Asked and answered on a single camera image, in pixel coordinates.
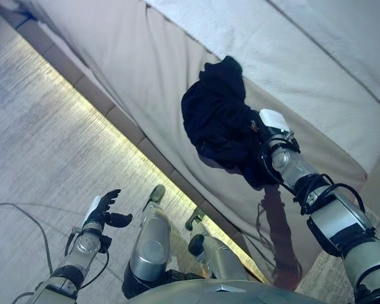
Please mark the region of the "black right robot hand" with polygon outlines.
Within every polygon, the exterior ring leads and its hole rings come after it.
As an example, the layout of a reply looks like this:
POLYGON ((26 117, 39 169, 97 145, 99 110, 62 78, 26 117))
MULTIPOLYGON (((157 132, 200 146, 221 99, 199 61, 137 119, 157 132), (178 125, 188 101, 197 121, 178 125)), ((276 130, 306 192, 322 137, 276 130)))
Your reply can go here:
POLYGON ((263 146, 287 146, 293 151, 300 152, 300 147, 289 128, 283 115, 270 109, 253 111, 251 128, 263 146))

